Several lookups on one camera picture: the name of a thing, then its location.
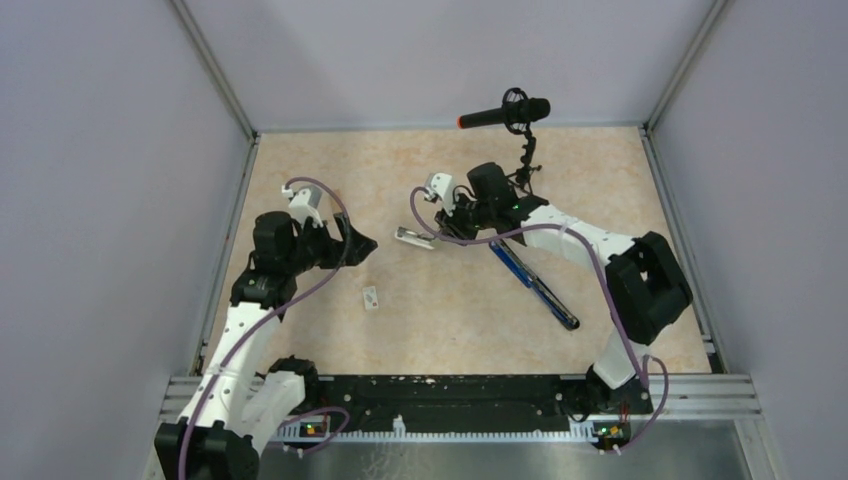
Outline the blue stapler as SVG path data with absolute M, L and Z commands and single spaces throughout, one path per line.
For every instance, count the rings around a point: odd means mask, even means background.
M 511 273 L 533 292 L 566 330 L 573 331 L 581 326 L 578 317 L 564 305 L 541 277 L 521 260 L 505 241 L 491 241 L 489 248 Z

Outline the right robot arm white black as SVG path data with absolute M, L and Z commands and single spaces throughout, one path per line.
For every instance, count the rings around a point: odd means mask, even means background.
M 660 333 L 691 305 L 693 293 L 667 239 L 615 233 L 566 214 L 548 200 L 522 191 L 492 162 L 472 169 L 464 193 L 447 173 L 431 174 L 427 201 L 438 204 L 439 233 L 460 245 L 479 233 L 540 249 L 582 266 L 599 280 L 615 331 L 587 372 L 586 397 L 612 412 L 636 386 L 648 384 L 645 358 Z

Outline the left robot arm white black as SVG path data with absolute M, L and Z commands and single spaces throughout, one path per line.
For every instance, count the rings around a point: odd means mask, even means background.
M 319 404 L 320 386 L 296 370 L 268 372 L 252 388 L 260 357 L 286 311 L 317 289 L 297 291 L 299 275 L 322 269 L 334 276 L 362 263 L 378 246 L 345 212 L 334 214 L 340 238 L 311 216 L 260 215 L 253 250 L 232 285 L 218 345 L 191 400 L 174 422 L 158 427 L 157 458 L 167 479 L 255 479 L 273 433 L 294 410 Z

